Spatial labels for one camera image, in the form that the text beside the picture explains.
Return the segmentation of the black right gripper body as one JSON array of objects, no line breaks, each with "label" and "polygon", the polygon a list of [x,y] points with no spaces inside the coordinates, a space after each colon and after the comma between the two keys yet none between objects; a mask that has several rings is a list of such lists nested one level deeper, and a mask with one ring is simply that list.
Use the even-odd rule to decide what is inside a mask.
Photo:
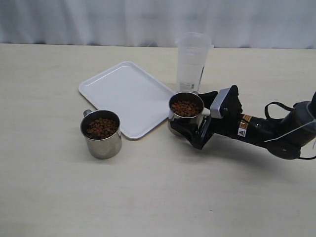
[{"label": "black right gripper body", "polygon": [[199,125],[204,122],[204,130],[202,133],[204,145],[214,133],[229,136],[237,130],[237,122],[240,120],[242,105],[238,97],[238,87],[232,85],[229,88],[229,94],[221,106],[221,109],[223,109],[223,118],[212,118],[210,114],[201,118]]}]

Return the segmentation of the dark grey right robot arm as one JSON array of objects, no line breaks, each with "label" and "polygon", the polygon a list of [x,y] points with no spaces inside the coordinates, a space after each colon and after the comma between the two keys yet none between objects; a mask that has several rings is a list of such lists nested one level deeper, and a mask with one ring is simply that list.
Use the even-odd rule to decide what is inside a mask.
[{"label": "dark grey right robot arm", "polygon": [[288,114],[265,118],[242,112],[236,85],[220,91],[199,94],[179,92],[169,100],[168,128],[201,150],[214,134],[230,137],[267,149],[282,159],[303,159],[301,148],[316,137],[316,99],[288,107],[273,101]]}]

